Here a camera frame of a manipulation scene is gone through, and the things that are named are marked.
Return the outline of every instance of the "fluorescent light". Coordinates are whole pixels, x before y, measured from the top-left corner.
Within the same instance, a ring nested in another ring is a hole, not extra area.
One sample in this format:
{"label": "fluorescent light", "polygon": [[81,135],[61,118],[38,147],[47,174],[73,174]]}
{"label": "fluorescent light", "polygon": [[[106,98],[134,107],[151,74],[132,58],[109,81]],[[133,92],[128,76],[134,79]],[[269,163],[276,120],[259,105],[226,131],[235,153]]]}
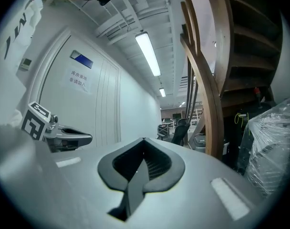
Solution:
{"label": "fluorescent light", "polygon": [[162,97],[166,97],[164,88],[160,88],[160,93],[161,93]]}
{"label": "fluorescent light", "polygon": [[160,76],[160,68],[158,65],[158,61],[156,60],[154,48],[150,42],[149,36],[147,32],[143,32],[135,36],[137,43],[139,44],[148,64],[153,72],[154,76]]}

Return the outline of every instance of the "white rectangular sticker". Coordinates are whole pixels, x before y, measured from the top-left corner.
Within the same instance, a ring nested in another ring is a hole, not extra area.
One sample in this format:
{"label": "white rectangular sticker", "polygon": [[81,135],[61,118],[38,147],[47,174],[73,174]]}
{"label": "white rectangular sticker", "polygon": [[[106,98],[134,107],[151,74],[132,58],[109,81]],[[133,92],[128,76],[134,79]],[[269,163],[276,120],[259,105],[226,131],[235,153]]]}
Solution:
{"label": "white rectangular sticker", "polygon": [[63,85],[78,91],[90,93],[92,77],[90,69],[79,69],[76,67],[68,67],[63,77]]}

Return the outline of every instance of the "door frame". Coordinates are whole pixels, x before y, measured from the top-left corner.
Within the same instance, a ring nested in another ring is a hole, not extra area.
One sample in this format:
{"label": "door frame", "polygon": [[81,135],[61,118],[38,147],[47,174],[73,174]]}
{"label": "door frame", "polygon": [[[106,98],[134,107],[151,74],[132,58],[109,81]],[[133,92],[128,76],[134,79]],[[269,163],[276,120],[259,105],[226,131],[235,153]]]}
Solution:
{"label": "door frame", "polygon": [[118,69],[118,75],[116,80],[116,97],[115,97],[115,122],[116,122],[115,140],[116,142],[120,142],[121,141],[120,82],[121,82],[122,67],[115,60],[113,60],[108,54],[106,54],[95,42],[89,40],[88,37],[86,37],[82,33],[70,29],[68,26],[64,27],[60,31],[60,33],[55,37],[55,39],[51,41],[48,48],[45,50],[44,54],[39,60],[37,71],[30,85],[30,91],[28,91],[27,93],[25,107],[26,105],[28,105],[28,103],[31,103],[33,101],[36,101],[38,103],[40,102],[44,83],[48,76],[50,68],[59,51],[71,36],[76,36],[79,40],[88,44],[93,50],[95,50],[99,55],[101,55],[104,60],[108,61],[113,67]]}

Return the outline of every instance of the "person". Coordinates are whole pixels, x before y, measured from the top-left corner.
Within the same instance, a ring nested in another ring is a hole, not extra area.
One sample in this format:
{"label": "person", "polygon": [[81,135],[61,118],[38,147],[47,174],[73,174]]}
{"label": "person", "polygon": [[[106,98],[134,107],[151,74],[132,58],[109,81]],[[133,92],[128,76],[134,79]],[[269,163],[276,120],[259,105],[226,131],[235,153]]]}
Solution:
{"label": "person", "polygon": [[42,0],[17,0],[0,24],[0,125],[18,127],[22,120],[16,107],[26,88],[16,73],[41,19],[42,8]]}

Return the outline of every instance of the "wall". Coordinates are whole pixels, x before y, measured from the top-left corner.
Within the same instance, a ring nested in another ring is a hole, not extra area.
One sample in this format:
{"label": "wall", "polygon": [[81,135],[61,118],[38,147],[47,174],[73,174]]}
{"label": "wall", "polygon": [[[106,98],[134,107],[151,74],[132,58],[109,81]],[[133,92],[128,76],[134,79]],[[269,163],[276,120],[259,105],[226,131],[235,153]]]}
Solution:
{"label": "wall", "polygon": [[274,100],[277,104],[290,97],[290,27],[284,17],[283,25],[283,45],[280,61],[271,83]]}
{"label": "wall", "polygon": [[[161,110],[161,118],[172,118],[173,114],[180,114],[181,111],[185,111],[186,107],[177,108],[177,109],[164,109]],[[202,105],[196,105],[195,109],[202,109]]]}
{"label": "wall", "polygon": [[[29,71],[19,69],[18,78],[28,87],[36,74],[36,64],[49,48],[53,39],[69,26],[71,30],[83,33],[95,42],[122,68],[120,82],[120,127],[121,140],[139,137],[156,137],[157,126],[161,122],[160,104],[148,84],[126,60],[123,54],[113,46],[107,46],[105,38],[96,38],[93,34],[95,24],[78,11],[70,2],[56,1],[50,6],[44,6],[42,19],[36,27],[32,43],[24,57],[33,60]],[[21,100],[18,109],[22,112],[26,95]]]}

